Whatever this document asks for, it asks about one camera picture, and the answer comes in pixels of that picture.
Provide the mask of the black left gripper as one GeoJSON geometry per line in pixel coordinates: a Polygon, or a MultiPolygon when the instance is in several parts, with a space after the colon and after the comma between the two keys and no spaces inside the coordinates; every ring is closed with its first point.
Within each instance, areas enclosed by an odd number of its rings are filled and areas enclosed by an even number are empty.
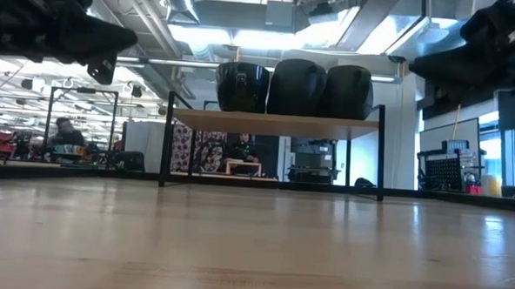
{"type": "Polygon", "coordinates": [[[92,0],[0,0],[0,55],[87,64],[91,78],[112,84],[117,53],[137,44],[137,36],[87,15],[91,5],[92,0]]]}

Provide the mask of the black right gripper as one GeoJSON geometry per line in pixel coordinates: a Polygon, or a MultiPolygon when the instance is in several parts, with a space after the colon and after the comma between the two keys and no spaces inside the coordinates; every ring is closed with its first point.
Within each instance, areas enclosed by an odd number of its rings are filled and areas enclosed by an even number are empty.
{"type": "Polygon", "coordinates": [[[505,78],[505,68],[489,58],[515,57],[515,2],[497,0],[476,11],[461,27],[466,45],[416,57],[412,73],[435,86],[482,88],[505,78]]]}

